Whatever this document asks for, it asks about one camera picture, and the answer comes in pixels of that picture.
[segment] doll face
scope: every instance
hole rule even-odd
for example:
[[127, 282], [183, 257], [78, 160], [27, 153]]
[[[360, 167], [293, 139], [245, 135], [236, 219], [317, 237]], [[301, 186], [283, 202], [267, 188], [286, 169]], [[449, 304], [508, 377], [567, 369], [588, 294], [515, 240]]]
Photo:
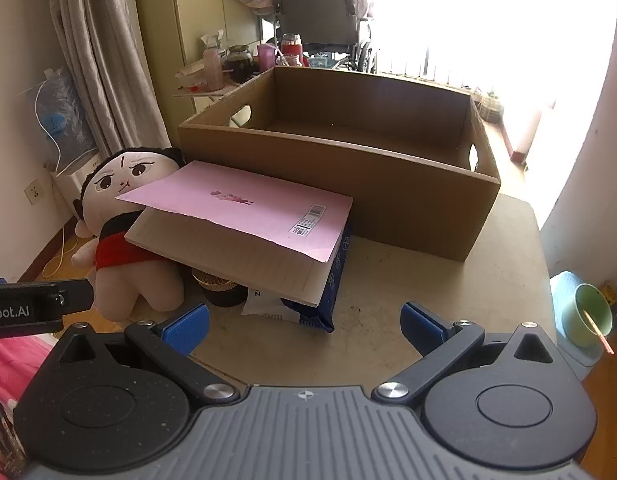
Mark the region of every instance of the doll face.
[[177, 170], [177, 162], [160, 153], [125, 152], [108, 162], [84, 191], [82, 207], [88, 230], [99, 236], [102, 226], [114, 216], [144, 209], [116, 197]]

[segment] table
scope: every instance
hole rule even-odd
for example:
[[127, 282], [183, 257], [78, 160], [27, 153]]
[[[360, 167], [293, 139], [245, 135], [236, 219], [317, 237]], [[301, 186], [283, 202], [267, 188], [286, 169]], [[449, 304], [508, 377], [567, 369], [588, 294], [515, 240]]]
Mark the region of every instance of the table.
[[[210, 306], [210, 332], [191, 357], [242, 384], [361, 384], [370, 392], [420, 358], [399, 328], [409, 300], [447, 320], [473, 320], [487, 332], [534, 321], [554, 341], [549, 274], [531, 206], [498, 195], [464, 263], [353, 237], [335, 332], [242, 316], [240, 306]], [[140, 299], [131, 319], [165, 317]]]

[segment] blue gripper pad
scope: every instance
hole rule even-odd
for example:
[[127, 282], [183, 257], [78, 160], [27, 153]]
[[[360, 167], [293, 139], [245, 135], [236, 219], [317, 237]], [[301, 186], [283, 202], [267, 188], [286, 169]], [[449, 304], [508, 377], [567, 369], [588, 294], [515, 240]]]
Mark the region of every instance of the blue gripper pad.
[[452, 325], [415, 301], [403, 304], [399, 326], [407, 341], [423, 356], [453, 335]]
[[180, 354], [188, 355], [204, 340], [209, 327], [208, 307], [202, 303], [162, 329], [160, 337]]

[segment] beige curtain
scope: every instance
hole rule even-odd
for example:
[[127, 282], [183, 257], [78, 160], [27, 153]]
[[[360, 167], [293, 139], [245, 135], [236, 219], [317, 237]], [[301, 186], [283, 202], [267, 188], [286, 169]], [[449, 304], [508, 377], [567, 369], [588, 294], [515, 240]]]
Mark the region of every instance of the beige curtain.
[[170, 145], [126, 0], [49, 0], [64, 58], [103, 156]]

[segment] cabinet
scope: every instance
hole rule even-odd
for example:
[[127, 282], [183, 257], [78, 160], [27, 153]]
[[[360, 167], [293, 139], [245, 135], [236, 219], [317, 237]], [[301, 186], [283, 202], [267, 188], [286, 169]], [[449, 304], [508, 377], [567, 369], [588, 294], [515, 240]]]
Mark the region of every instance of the cabinet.
[[200, 37], [224, 29], [224, 46], [261, 40], [259, 20], [239, 0], [136, 0], [146, 61], [157, 104], [173, 145], [177, 126], [210, 101], [173, 97], [175, 73], [202, 57]]

